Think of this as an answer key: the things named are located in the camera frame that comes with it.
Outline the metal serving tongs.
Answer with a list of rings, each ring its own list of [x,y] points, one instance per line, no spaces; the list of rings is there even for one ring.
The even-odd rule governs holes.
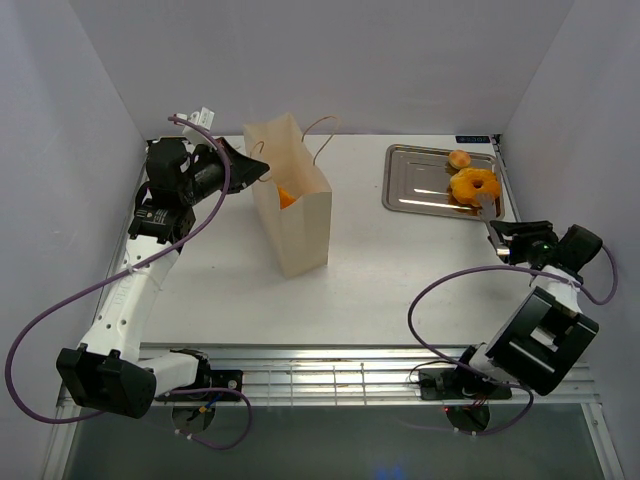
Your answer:
[[[489,240],[493,246],[493,249],[495,250],[496,255],[501,260],[506,260],[510,254],[510,250],[503,243],[498,235],[498,232],[491,225],[491,222],[496,219],[496,210],[493,196],[489,193],[477,193],[475,195],[475,199],[480,205],[478,215],[487,228]]]

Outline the scored baguette fake bread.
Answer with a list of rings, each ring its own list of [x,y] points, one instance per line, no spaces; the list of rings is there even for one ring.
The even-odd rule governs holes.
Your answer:
[[[279,195],[279,208],[284,210],[293,205],[297,201],[297,197],[289,193],[285,188],[278,185],[277,192]]]

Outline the beige paper bag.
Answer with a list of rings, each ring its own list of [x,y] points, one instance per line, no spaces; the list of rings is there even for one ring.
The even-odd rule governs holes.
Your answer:
[[[246,124],[245,152],[270,166],[270,171],[251,187],[264,231],[275,252],[282,274],[293,278],[328,263],[332,188],[316,165],[292,114],[265,123]],[[279,208],[277,186],[297,197],[288,208]]]

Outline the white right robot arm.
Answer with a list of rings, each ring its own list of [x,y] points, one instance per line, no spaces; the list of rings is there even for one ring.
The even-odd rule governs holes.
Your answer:
[[[474,397],[488,377],[519,382],[539,395],[551,393],[599,331],[578,305],[580,270],[602,250],[603,241],[579,226],[563,237],[548,221],[485,223],[496,253],[509,266],[533,272],[530,293],[488,343],[469,347],[451,375],[454,390]]]

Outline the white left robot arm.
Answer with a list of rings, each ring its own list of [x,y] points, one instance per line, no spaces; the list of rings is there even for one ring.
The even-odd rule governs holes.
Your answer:
[[[225,139],[218,143],[214,149],[182,137],[148,141],[147,180],[137,192],[120,277],[79,345],[62,349],[56,360],[77,405],[138,419],[174,389],[194,400],[210,392],[203,355],[184,349],[143,360],[140,344],[160,287],[193,229],[194,206],[218,191],[239,193],[270,169]]]

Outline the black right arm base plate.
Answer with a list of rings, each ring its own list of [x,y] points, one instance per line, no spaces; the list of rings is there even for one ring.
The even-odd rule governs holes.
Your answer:
[[[412,379],[422,400],[509,400],[512,391],[460,368],[420,368]]]

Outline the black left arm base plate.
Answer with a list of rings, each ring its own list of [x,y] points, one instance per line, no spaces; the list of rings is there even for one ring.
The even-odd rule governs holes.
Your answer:
[[[204,370],[199,369],[196,374],[195,381],[185,387],[178,387],[178,394],[164,393],[156,396],[155,400],[160,402],[192,401],[206,404],[207,402],[217,398],[219,401],[237,402],[239,398],[236,395],[229,393],[207,391],[204,393],[186,394],[185,391],[203,388],[226,388],[241,391],[243,376],[244,372],[242,370],[211,370],[209,367]]]

